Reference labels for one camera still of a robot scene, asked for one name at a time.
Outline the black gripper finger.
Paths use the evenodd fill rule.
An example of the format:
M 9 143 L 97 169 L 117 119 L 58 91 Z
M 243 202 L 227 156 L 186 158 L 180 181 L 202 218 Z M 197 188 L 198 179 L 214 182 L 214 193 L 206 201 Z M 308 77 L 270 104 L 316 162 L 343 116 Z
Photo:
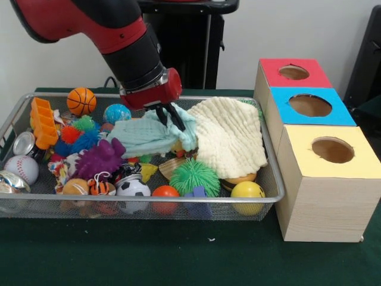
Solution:
M 173 124 L 176 125 L 180 131 L 185 131 L 186 128 L 182 122 L 182 119 L 176 111 L 175 107 L 172 105 L 172 103 L 168 103 L 166 105 L 166 110 L 171 115 Z
M 158 119 L 160 120 L 160 122 L 166 126 L 167 125 L 167 116 L 165 115 L 164 113 L 164 110 L 163 110 L 163 107 L 161 105 L 157 105 L 155 107 L 155 112 L 158 116 Z

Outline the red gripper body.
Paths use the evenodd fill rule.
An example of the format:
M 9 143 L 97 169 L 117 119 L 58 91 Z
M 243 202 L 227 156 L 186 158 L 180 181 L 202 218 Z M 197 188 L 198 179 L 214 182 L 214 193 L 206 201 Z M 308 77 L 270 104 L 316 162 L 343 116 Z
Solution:
M 130 110 L 142 110 L 152 105 L 168 104 L 178 100 L 181 93 L 182 82 L 175 68 L 166 69 L 157 81 L 143 89 L 128 91 L 120 87 L 121 101 Z

